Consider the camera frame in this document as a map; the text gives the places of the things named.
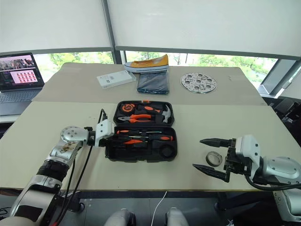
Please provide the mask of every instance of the laptop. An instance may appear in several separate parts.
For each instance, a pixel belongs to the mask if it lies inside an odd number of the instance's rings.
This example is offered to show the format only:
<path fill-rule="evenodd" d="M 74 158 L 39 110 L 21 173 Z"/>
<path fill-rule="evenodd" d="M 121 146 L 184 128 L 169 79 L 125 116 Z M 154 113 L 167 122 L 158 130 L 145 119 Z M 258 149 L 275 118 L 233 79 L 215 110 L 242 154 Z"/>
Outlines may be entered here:
<path fill-rule="evenodd" d="M 21 114 L 43 86 L 32 53 L 0 56 L 0 115 Z"/>

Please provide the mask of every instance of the orange pliers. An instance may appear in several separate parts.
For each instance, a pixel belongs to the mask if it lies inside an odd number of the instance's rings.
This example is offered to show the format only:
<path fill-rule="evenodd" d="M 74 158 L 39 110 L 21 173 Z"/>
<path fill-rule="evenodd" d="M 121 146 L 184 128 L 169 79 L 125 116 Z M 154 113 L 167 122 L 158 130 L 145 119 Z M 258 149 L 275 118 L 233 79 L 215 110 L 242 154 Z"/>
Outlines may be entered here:
<path fill-rule="evenodd" d="M 118 119 L 122 120 L 122 121 L 129 121 L 130 123 L 151 121 L 151 120 L 137 120 L 137 119 L 141 119 L 141 118 L 151 119 L 151 115 L 150 114 L 132 114 L 129 117 L 119 117 Z"/>

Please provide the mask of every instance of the beige table surface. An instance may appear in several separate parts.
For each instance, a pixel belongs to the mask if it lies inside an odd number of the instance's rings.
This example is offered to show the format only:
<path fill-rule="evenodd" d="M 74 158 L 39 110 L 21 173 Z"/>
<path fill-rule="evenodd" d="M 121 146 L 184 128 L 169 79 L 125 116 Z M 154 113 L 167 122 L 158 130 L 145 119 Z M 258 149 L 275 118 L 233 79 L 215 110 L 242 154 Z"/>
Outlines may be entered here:
<path fill-rule="evenodd" d="M 258 91 L 238 67 L 169 68 L 169 95 L 139 94 L 136 82 L 102 89 L 97 76 L 124 70 L 123 65 L 65 63 L 46 82 L 34 101 L 118 103 L 122 100 L 157 100 L 186 105 L 266 105 Z M 190 72 L 212 76 L 217 89 L 209 94 L 195 94 L 180 84 Z"/>
<path fill-rule="evenodd" d="M 23 188 L 35 175 L 69 125 L 95 127 L 99 110 L 112 120 L 117 104 L 32 102 L 0 140 L 0 187 Z M 231 174 L 230 182 L 206 176 L 192 164 L 206 164 L 209 151 L 226 156 L 226 148 L 199 143 L 204 138 L 230 139 L 253 134 L 262 156 L 288 156 L 301 162 L 301 148 L 269 106 L 176 105 L 173 128 L 178 139 L 178 155 L 171 162 L 112 162 L 103 148 L 94 148 L 82 190 L 254 190 L 241 175 Z M 88 148 L 77 157 L 75 181 Z"/>

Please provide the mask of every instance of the laptop screen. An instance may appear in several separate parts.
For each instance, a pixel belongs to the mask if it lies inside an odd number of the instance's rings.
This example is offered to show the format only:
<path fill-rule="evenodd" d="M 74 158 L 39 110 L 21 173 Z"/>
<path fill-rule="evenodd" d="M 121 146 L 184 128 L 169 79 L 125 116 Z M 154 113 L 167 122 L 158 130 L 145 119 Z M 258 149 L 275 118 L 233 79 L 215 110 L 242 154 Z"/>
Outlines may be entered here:
<path fill-rule="evenodd" d="M 0 91 L 42 88 L 44 81 L 32 53 L 0 56 Z"/>

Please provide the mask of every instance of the laptop keyboard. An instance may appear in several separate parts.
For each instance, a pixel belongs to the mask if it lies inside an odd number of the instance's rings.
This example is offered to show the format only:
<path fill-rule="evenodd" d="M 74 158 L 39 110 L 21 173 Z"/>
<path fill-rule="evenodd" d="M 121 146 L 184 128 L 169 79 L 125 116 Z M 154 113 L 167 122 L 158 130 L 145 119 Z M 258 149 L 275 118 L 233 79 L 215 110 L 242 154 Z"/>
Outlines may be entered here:
<path fill-rule="evenodd" d="M 0 103 L 31 101 L 40 90 L 0 93 Z"/>

